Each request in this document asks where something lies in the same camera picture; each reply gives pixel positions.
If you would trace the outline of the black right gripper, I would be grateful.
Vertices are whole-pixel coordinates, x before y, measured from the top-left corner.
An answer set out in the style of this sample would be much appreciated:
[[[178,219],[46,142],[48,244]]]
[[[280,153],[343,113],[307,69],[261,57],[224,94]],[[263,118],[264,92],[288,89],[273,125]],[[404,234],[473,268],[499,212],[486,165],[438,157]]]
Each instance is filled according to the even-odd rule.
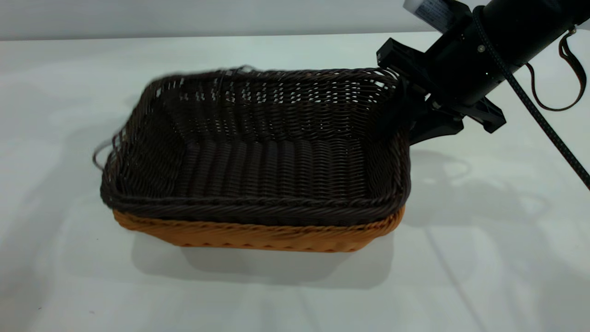
[[[388,39],[377,51],[377,63],[400,76],[396,95],[377,121],[377,134],[393,135],[408,125],[409,143],[415,145],[460,133],[465,117],[489,133],[506,123],[502,110],[487,99],[502,79],[469,13],[425,52]]]

